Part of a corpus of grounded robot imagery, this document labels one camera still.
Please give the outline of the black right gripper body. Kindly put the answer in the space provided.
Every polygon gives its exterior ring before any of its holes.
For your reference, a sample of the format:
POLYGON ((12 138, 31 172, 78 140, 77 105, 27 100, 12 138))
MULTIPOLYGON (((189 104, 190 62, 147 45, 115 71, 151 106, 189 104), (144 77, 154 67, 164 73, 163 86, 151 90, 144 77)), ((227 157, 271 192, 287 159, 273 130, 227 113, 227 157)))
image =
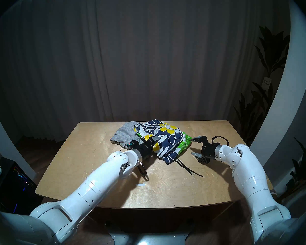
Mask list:
POLYGON ((219 158, 221 144, 214 142, 216 138, 220 138, 220 136, 213 137, 211 143, 209 143, 206 136, 201 136, 201 142, 203 144, 201 149, 201 164, 209 164, 211 159, 217 160, 219 158))

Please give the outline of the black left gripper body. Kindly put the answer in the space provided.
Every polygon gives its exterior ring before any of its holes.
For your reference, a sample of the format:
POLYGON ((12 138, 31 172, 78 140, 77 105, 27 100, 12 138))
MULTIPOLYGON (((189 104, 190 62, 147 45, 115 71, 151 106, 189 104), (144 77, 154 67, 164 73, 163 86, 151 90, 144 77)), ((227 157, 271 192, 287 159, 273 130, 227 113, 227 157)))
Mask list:
POLYGON ((141 144, 136 140, 131 141, 131 150, 135 152, 139 162, 149 158, 152 155, 153 146, 154 146, 154 141, 152 139, 148 139, 141 144))

